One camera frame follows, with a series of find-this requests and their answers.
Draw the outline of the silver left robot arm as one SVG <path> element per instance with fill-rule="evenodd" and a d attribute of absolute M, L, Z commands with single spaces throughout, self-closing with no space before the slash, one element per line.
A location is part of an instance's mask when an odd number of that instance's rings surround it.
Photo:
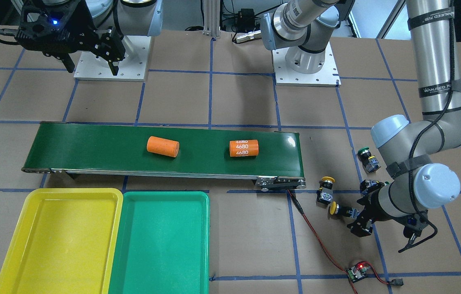
<path fill-rule="evenodd" d="M 454 4 L 450 0 L 408 0 L 406 6 L 423 119 L 411 123 L 403 115 L 394 115 L 372 127 L 374 145 L 393 182 L 359 199 L 364 209 L 347 225 L 359 237 L 372 234 L 374 222 L 395 220 L 413 240 L 425 225 L 431 225 L 428 211 L 450 203 L 460 193 L 456 173 L 430 158 L 461 146 Z"/>

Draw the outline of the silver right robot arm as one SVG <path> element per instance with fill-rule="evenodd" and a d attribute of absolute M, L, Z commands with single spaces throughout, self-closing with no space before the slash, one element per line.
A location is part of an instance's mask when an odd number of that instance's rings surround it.
<path fill-rule="evenodd" d="M 142 82 L 161 0 L 27 0 L 15 41 L 61 61 L 79 80 Z"/>

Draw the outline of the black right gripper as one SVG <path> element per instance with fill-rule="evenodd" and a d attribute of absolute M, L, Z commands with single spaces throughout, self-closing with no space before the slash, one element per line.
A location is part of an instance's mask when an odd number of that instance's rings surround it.
<path fill-rule="evenodd" d="M 91 50 L 97 58 L 107 61 L 114 76 L 118 75 L 119 63 L 126 53 L 123 35 L 116 27 L 96 30 L 84 0 L 66 0 L 57 5 L 27 0 L 14 39 L 27 50 L 49 54 Z M 61 61 L 67 72 L 74 72 L 75 63 L 70 55 L 62 55 Z"/>

